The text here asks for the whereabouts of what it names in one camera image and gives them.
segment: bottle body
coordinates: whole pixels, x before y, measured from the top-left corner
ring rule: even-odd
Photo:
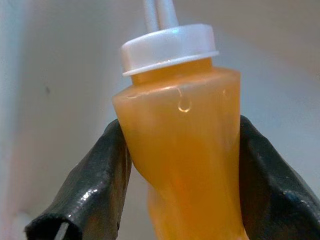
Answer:
[[[160,240],[246,239],[239,199],[240,74],[209,58],[141,73],[113,97],[150,183]]]

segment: squeeze bottle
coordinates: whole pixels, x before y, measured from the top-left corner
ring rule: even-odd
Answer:
[[[122,48],[132,85],[112,98],[149,183],[159,240],[246,240],[239,198],[240,73],[212,65],[212,27],[179,26],[172,0],[145,0],[148,34]]]

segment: white bottle cap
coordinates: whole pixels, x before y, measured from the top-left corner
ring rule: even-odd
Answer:
[[[124,76],[219,54],[212,27],[179,26],[172,0],[144,0],[144,8],[149,33],[122,46]]]

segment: bottle neck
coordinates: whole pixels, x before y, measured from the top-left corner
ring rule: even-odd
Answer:
[[[211,58],[204,58],[135,74],[132,76],[132,83],[136,86],[147,82],[181,78],[183,76],[205,73],[212,70],[212,68]]]

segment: water droplet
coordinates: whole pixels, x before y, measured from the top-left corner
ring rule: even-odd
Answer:
[[[192,103],[191,103],[190,99],[185,94],[183,94],[181,89],[177,88],[177,90],[178,90],[179,95],[180,95],[178,109],[182,113],[187,113],[187,112],[190,111]]]

